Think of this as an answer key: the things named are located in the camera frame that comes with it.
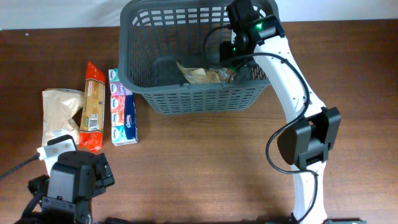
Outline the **beige snack pouch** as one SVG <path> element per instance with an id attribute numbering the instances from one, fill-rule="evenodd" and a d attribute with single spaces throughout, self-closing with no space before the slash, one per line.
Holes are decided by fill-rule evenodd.
<path id="1" fill-rule="evenodd" d="M 190 85 L 214 84 L 234 80 L 235 71 L 229 68 L 185 68 L 176 62 L 177 67 L 182 72 Z"/>

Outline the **spaghetti packet red ends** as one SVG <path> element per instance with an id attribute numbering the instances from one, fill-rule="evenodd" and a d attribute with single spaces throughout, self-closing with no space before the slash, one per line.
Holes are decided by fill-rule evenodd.
<path id="1" fill-rule="evenodd" d="M 103 146 L 106 77 L 96 66 L 87 61 L 83 110 L 80 123 L 80 147 L 90 152 Z"/>

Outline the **Kleenex tissue multipack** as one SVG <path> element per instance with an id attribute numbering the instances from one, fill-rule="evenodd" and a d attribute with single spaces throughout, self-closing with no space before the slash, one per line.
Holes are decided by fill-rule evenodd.
<path id="1" fill-rule="evenodd" d="M 115 146 L 138 143 L 134 94 L 120 81 L 117 68 L 108 70 L 111 93 L 111 141 Z"/>

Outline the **beige grain bag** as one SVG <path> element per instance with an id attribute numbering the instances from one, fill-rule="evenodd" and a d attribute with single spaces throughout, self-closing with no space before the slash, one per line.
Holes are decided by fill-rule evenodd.
<path id="1" fill-rule="evenodd" d="M 79 143 L 80 127 L 73 117 L 83 107 L 84 93 L 67 88 L 49 88 L 42 92 L 43 136 L 42 146 L 49 140 L 70 135 Z"/>

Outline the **grey plastic basket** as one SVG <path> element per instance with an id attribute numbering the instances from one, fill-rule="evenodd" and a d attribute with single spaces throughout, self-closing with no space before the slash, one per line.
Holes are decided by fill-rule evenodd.
<path id="1" fill-rule="evenodd" d="M 243 110 L 269 86 L 250 62 L 229 80 L 191 85 L 182 68 L 208 68 L 231 40 L 227 1 L 131 1 L 120 15 L 121 83 L 158 113 Z"/>

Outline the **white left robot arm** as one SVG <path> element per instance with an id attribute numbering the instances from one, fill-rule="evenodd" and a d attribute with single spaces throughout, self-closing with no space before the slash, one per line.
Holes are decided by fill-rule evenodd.
<path id="1" fill-rule="evenodd" d="M 49 175 L 28 182 L 32 199 L 18 223 L 92 223 L 92 199 L 115 184 L 105 154 L 61 154 Z"/>

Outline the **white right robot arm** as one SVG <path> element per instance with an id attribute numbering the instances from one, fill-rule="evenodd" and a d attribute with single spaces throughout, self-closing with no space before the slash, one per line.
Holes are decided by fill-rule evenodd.
<path id="1" fill-rule="evenodd" d="M 341 123 L 337 108 L 328 108 L 313 92 L 291 53 L 288 38 L 274 13 L 262 17 L 251 1 L 226 8 L 234 41 L 220 53 L 220 64 L 253 60 L 265 72 L 285 114 L 286 124 L 267 141 L 266 159 L 294 180 L 294 223 L 325 223 L 323 174 Z"/>

